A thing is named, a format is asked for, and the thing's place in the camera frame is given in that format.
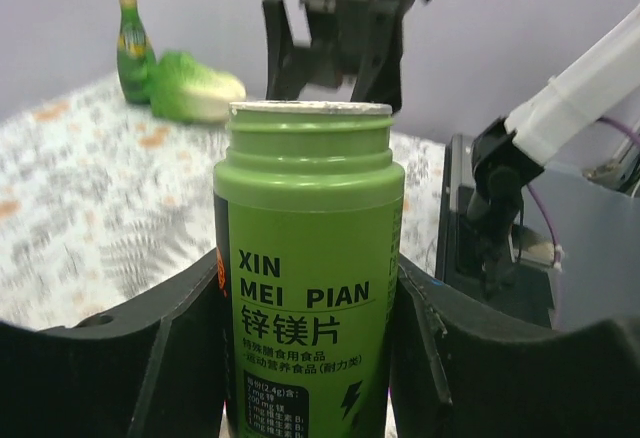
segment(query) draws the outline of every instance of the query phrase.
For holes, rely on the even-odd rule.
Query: floral tablecloth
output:
[[[215,247],[227,143],[127,105],[115,74],[0,122],[0,319],[73,326]],[[432,272],[444,147],[393,133],[391,148],[407,171],[401,251]]]

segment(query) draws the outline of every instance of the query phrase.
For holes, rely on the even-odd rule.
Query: leaf pattern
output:
[[[224,127],[129,107],[115,74],[0,122],[0,319],[74,326],[213,248],[228,143]],[[407,171],[401,251],[433,272],[444,147],[392,133],[391,148]]]

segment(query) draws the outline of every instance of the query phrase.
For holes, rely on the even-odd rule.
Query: green bottle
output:
[[[149,72],[156,58],[145,32],[138,0],[120,0],[120,36],[118,38],[118,77],[127,102],[149,103]]]
[[[215,166],[234,438],[383,438],[404,170],[391,108],[231,105]]]

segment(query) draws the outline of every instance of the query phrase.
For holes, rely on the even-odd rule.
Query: product label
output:
[[[383,437],[402,199],[340,213],[215,203],[238,436]]]
[[[131,58],[144,58],[147,51],[147,36],[144,29],[133,23],[127,23],[120,31],[118,49]]]

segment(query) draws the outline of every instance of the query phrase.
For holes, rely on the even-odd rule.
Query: cabbage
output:
[[[154,116],[176,121],[224,121],[229,103],[247,92],[234,75],[198,63],[189,53],[166,52],[150,70],[149,95]]]

